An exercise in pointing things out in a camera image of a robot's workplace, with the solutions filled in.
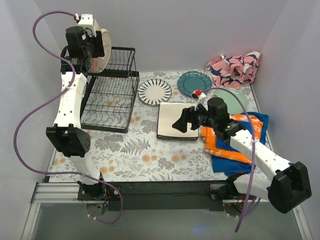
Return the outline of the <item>pink round plate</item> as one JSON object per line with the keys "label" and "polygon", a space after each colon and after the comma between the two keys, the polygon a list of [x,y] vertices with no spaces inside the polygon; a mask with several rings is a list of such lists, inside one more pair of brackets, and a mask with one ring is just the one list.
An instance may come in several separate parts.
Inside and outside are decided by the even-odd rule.
{"label": "pink round plate", "polygon": [[101,73],[106,68],[112,51],[112,41],[109,31],[102,28],[100,33],[104,55],[93,57],[90,60],[90,72],[95,74]]}

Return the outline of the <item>white black rimmed square plate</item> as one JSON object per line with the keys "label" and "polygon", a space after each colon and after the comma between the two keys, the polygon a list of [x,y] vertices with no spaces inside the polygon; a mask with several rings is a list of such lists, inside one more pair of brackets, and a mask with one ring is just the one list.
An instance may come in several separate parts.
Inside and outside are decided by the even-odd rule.
{"label": "white black rimmed square plate", "polygon": [[159,105],[157,135],[170,137],[199,137],[198,130],[190,130],[190,123],[187,124],[188,130],[186,133],[182,133],[172,128],[172,124],[181,117],[183,109],[192,106],[195,106],[195,103],[162,102]]}

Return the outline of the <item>mint green plate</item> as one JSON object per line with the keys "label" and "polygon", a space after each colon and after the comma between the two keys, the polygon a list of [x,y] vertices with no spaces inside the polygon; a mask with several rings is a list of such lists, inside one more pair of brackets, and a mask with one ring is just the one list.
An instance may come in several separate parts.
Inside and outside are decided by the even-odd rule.
{"label": "mint green plate", "polygon": [[238,115],[244,112],[242,105],[245,109],[248,106],[246,96],[237,89],[225,88],[228,91],[218,89],[214,92],[214,96],[222,98],[227,105],[227,110],[230,115]]}

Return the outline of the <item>teal scalloped plate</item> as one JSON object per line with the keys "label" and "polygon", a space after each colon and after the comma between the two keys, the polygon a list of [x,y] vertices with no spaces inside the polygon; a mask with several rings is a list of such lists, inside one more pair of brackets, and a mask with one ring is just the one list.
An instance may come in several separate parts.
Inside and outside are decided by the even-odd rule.
{"label": "teal scalloped plate", "polygon": [[207,75],[199,71],[188,71],[179,77],[177,87],[181,93],[191,97],[196,90],[203,91],[211,88],[212,81]]}

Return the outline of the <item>white blue striped plate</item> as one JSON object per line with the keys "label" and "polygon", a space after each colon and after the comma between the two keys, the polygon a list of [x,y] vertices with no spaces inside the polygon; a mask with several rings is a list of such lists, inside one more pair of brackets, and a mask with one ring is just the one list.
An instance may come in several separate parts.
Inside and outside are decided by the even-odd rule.
{"label": "white blue striped plate", "polygon": [[152,78],[144,81],[137,91],[139,99],[146,105],[158,106],[172,96],[172,88],[163,79]]}

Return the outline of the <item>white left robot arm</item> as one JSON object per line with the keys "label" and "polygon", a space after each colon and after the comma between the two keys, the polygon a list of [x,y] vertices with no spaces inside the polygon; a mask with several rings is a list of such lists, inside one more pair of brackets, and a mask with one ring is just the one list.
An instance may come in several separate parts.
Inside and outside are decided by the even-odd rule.
{"label": "white left robot arm", "polygon": [[106,196],[106,187],[99,183],[101,173],[86,157],[91,147],[90,135],[81,127],[81,106],[88,74],[100,73],[111,55],[111,37],[102,28],[72,26],[66,29],[67,46],[60,54],[61,92],[59,107],[46,136],[55,149],[68,158],[81,174],[81,185],[91,185],[89,194],[95,200]]}

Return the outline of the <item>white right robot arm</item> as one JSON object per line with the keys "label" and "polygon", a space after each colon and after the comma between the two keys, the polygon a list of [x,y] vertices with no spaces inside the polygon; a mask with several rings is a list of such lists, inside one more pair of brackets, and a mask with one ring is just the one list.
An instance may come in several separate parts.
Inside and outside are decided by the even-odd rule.
{"label": "white right robot arm", "polygon": [[252,139],[252,133],[238,121],[231,119],[222,98],[210,98],[207,107],[201,103],[184,108],[172,127],[182,133],[200,126],[213,129],[218,139],[239,151],[257,166],[267,179],[255,179],[250,174],[236,173],[215,192],[237,199],[241,195],[268,200],[279,212],[286,214],[312,196],[307,167],[300,161],[292,163]]}

